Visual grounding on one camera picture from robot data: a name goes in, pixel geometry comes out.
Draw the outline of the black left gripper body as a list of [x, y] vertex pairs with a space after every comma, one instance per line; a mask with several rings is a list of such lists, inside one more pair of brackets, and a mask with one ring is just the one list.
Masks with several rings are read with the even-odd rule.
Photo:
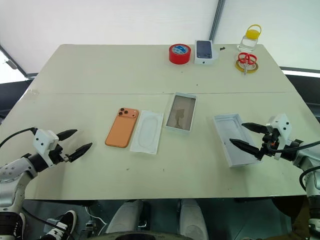
[[69, 155], [63, 153], [63, 148], [59, 144], [56, 145], [54, 150], [49, 152], [48, 156], [54, 165], [72, 161]]

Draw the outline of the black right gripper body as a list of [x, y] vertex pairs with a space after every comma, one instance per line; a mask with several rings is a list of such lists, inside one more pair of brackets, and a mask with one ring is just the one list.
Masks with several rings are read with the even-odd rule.
[[277, 129], [273, 129], [272, 133], [267, 133], [262, 138], [262, 145], [258, 153], [255, 155], [255, 157], [261, 161], [263, 156], [269, 156], [272, 157], [275, 155], [275, 151], [279, 147], [279, 136], [280, 133]]

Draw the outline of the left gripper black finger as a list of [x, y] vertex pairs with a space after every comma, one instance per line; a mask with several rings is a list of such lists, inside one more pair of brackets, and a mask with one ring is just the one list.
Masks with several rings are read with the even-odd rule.
[[72, 163], [75, 160], [77, 160], [78, 158], [80, 158], [81, 156], [83, 156], [90, 149], [92, 144], [93, 144], [92, 142], [87, 143], [87, 144], [77, 148], [74, 153], [68, 155], [68, 161], [70, 163]]
[[62, 131], [60, 133], [57, 133], [56, 135], [57, 135], [59, 141], [64, 141], [64, 140], [68, 139], [69, 137], [71, 137], [77, 131], [78, 131], [77, 129], [68, 129], [68, 130]]

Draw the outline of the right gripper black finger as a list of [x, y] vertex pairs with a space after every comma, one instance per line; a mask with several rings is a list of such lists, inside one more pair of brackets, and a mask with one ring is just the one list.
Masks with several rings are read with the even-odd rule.
[[229, 140], [234, 146], [250, 155], [257, 156], [260, 153], [259, 148], [250, 145], [248, 142], [234, 138], [230, 138]]
[[268, 128], [265, 125], [261, 125], [258, 123], [254, 123], [254, 122], [246, 122], [246, 123], [242, 123], [241, 124], [243, 127], [245, 127], [246, 129], [255, 132], [255, 133], [259, 133], [259, 134], [268, 134]]

